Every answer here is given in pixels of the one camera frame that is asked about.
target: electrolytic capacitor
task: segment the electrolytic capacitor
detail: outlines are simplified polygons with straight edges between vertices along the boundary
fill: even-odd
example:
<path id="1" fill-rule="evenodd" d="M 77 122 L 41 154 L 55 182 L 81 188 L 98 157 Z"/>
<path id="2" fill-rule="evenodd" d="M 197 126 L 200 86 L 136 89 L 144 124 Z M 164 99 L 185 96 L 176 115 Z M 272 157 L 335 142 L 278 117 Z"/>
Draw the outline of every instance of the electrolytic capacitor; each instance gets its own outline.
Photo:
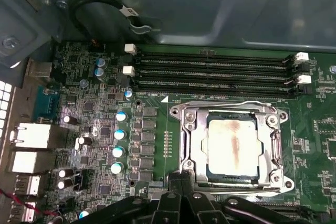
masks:
<path id="1" fill-rule="evenodd" d="M 91 208 L 86 208 L 82 212 L 80 212 L 80 214 L 78 216 L 78 219 L 84 218 L 85 216 L 90 215 L 92 213 L 93 213 L 93 211 L 92 211 Z"/>
<path id="2" fill-rule="evenodd" d="M 71 124 L 71 125 L 77 125 L 78 124 L 78 120 L 77 118 L 71 116 L 71 115 L 66 115 L 63 118 L 63 122 L 67 123 L 67 124 Z"/>
<path id="3" fill-rule="evenodd" d="M 107 64 L 106 61 L 103 58 L 99 58 L 96 60 L 96 65 L 98 68 L 102 68 L 102 69 L 106 69 L 107 68 Z"/>
<path id="4" fill-rule="evenodd" d="M 122 172 L 123 169 L 124 169 L 124 165 L 120 162 L 116 162 L 113 165 L 111 165 L 111 172 L 113 174 L 119 174 Z"/>
<path id="5" fill-rule="evenodd" d="M 118 146 L 112 150 L 113 157 L 122 157 L 125 153 L 125 149 L 121 146 Z"/>
<path id="6" fill-rule="evenodd" d="M 128 116 L 125 112 L 119 111 L 119 112 L 117 112 L 115 118 L 117 119 L 118 122 L 125 122 L 125 121 L 127 121 Z"/>
<path id="7" fill-rule="evenodd" d="M 79 86 L 83 89 L 86 88 L 88 85 L 89 85 L 89 81 L 87 79 L 82 79 L 79 81 Z"/>
<path id="8" fill-rule="evenodd" d="M 126 134 L 126 132 L 123 131 L 123 130 L 116 130 L 116 131 L 114 132 L 114 138 L 115 138 L 116 140 L 123 140 L 123 139 L 126 138 L 126 136 L 127 136 L 127 134 Z"/>
<path id="9" fill-rule="evenodd" d="M 57 216 L 48 222 L 48 224 L 63 224 L 63 218 L 61 216 Z"/>
<path id="10" fill-rule="evenodd" d="M 97 76 L 97 79 L 102 81 L 106 78 L 106 73 L 104 72 L 104 70 L 102 68 L 97 68 L 94 71 L 94 75 Z"/>
<path id="11" fill-rule="evenodd" d="M 125 96 L 126 100 L 131 101 L 133 99 L 133 90 L 127 89 L 124 92 L 124 96 Z"/>
<path id="12" fill-rule="evenodd" d="M 62 169 L 58 172 L 58 177 L 60 178 L 66 178 L 66 177 L 71 177 L 75 174 L 74 169 L 67 168 L 67 169 Z"/>
<path id="13" fill-rule="evenodd" d="M 73 184 L 74 183 L 73 183 L 71 178 L 66 178 L 66 179 L 58 182 L 57 187 L 58 187 L 58 189 L 64 189 L 64 188 L 72 186 Z"/>
<path id="14" fill-rule="evenodd" d="M 92 138 L 90 138 L 88 136 L 81 136 L 80 138 L 78 138 L 78 143 L 79 144 L 90 145 L 90 144 L 92 144 Z"/>

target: red wire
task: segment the red wire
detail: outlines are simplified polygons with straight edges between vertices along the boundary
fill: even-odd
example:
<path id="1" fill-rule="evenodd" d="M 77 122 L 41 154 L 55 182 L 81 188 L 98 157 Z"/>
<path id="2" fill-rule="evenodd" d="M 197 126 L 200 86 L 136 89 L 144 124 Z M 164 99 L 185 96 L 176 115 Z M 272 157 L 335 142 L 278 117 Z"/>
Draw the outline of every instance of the red wire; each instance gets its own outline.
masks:
<path id="1" fill-rule="evenodd" d="M 31 204 L 25 203 L 23 200 L 21 200 L 19 197 L 17 197 L 16 195 L 13 194 L 7 194 L 5 193 L 2 189 L 0 189 L 0 194 L 4 195 L 6 198 L 10 198 L 13 201 L 15 201 L 16 203 L 18 203 L 19 205 L 23 205 L 26 208 L 32 209 L 35 212 L 39 213 L 39 214 L 43 214 L 43 215 L 53 215 L 53 216 L 58 216 L 57 213 L 52 212 L 52 211 L 41 211 L 36 207 L 33 207 Z"/>

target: white capacitor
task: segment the white capacitor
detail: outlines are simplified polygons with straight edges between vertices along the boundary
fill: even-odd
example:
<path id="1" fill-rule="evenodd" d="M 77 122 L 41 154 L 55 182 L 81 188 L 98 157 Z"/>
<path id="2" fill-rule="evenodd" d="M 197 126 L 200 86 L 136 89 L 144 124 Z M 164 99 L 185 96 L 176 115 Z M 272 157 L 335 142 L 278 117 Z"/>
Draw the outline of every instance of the white capacitor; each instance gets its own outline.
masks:
<path id="1" fill-rule="evenodd" d="M 125 112 L 123 111 L 119 111 L 117 114 L 116 114 L 116 117 L 118 122 L 125 122 L 127 119 L 128 119 L 128 116 Z"/>
<path id="2" fill-rule="evenodd" d="M 133 99 L 133 91 L 131 89 L 124 92 L 126 100 L 131 101 Z"/>
<path id="3" fill-rule="evenodd" d="M 113 157 L 122 157 L 124 153 L 125 153 L 125 149 L 121 146 L 114 148 L 112 151 Z"/>
<path id="4" fill-rule="evenodd" d="M 127 134 L 126 134 L 126 132 L 123 131 L 123 130 L 116 130 L 116 131 L 114 132 L 114 138 L 115 138 L 116 140 L 123 140 L 123 139 L 126 138 L 126 136 L 127 136 Z"/>
<path id="5" fill-rule="evenodd" d="M 124 168 L 123 164 L 120 162 L 117 162 L 111 165 L 111 172 L 113 174 L 119 174 L 122 172 L 123 168 Z"/>

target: cpu socket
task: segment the cpu socket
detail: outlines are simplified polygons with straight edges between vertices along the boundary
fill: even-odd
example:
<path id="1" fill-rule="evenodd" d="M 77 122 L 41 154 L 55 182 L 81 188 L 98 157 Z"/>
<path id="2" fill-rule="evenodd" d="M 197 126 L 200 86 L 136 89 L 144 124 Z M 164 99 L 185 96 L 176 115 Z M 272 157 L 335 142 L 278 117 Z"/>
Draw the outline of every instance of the cpu socket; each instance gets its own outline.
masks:
<path id="1" fill-rule="evenodd" d="M 280 124 L 270 103 L 192 101 L 170 108 L 181 122 L 180 172 L 195 191 L 270 197 L 294 188 L 283 174 Z"/>

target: white label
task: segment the white label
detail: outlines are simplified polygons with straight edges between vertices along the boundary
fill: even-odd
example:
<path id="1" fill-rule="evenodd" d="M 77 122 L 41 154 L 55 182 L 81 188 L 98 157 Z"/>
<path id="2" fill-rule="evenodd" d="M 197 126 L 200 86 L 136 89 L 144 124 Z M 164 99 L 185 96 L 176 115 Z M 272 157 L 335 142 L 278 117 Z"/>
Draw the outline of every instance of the white label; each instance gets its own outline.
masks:
<path id="1" fill-rule="evenodd" d="M 126 6 L 122 6 L 122 9 L 119 10 L 125 17 L 129 16 L 138 16 L 139 14 L 133 8 L 127 8 Z"/>

